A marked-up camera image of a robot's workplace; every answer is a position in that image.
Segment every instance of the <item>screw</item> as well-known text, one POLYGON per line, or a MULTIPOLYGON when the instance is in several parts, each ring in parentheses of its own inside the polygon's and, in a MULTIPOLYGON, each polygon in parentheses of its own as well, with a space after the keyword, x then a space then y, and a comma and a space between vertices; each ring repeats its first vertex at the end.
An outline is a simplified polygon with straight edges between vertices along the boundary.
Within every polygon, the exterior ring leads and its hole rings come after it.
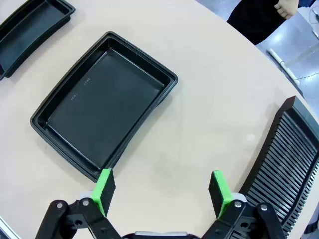
POLYGON ((260 208, 261 208, 261 210, 263 210, 263 211, 266 211, 266 210, 267 210, 267 206, 266 206, 265 204, 262 204, 262 205, 260 206, 260 208))
POLYGON ((88 206, 88 205, 89 205, 89 201, 88 201, 88 200, 84 200, 84 201, 83 201, 83 205, 84 205, 84 206, 88 206))
POLYGON ((240 207, 241 207, 241 202, 238 202, 238 201, 235 202, 235 207, 236 207, 236 208, 240 208, 240 207))

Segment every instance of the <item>black tray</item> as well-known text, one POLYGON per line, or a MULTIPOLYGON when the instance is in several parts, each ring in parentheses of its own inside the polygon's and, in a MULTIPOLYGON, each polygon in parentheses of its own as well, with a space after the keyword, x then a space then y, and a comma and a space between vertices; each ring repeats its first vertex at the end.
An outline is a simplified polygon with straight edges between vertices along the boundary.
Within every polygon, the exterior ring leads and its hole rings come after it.
POLYGON ((32 127, 93 181, 113 167, 177 76, 113 32, 100 38, 42 102, 32 127))
POLYGON ((10 77, 74 11, 64 0, 29 0, 11 14, 0 25, 0 80, 10 77))
MULTIPOLYGON (((319 125, 296 96, 288 98, 276 113, 240 193, 253 206, 271 203, 287 237, 315 180, 318 159, 319 125)), ((247 237, 238 233, 233 238, 247 237)))

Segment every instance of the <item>gray floor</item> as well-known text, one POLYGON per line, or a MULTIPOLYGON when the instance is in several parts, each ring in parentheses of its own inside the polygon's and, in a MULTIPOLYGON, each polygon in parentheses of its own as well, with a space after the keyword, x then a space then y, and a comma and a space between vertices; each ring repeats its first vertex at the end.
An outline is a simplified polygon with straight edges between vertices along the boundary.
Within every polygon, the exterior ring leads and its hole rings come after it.
MULTIPOLYGON (((240 0, 197 1, 227 20, 240 0)), ((266 49, 273 48, 297 78, 319 72, 319 39, 312 33, 312 27, 298 12, 257 47, 266 55, 266 49)), ((319 117, 319 74, 300 79, 299 90, 302 91, 305 100, 319 117)))

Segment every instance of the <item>hand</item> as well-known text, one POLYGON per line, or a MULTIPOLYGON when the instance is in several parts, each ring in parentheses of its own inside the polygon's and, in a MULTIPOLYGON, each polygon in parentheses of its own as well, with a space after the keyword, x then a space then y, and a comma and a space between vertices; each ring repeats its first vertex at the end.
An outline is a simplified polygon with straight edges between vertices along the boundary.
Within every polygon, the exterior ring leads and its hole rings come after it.
POLYGON ((277 12, 285 19, 290 19, 297 12, 299 0, 279 0, 275 5, 277 12))

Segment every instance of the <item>beige table surface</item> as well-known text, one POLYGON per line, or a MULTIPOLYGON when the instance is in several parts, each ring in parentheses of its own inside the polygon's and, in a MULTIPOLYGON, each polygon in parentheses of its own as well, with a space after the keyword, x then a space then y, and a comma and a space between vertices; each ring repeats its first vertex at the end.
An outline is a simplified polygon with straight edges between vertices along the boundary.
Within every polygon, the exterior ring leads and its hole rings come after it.
MULTIPOLYGON (((0 22, 22 2, 1 0, 0 22)), ((79 57, 112 30, 174 71, 178 84, 116 165, 108 218, 121 235, 202 236, 215 220, 211 172, 222 170, 238 191, 276 111, 286 98, 301 96, 256 47, 194 0, 69 2, 76 7, 71 21, 0 82, 0 215, 31 239, 51 201, 70 204, 93 189, 29 119, 79 57)), ((290 239, 300 238, 311 218, 318 186, 317 178, 290 239)))

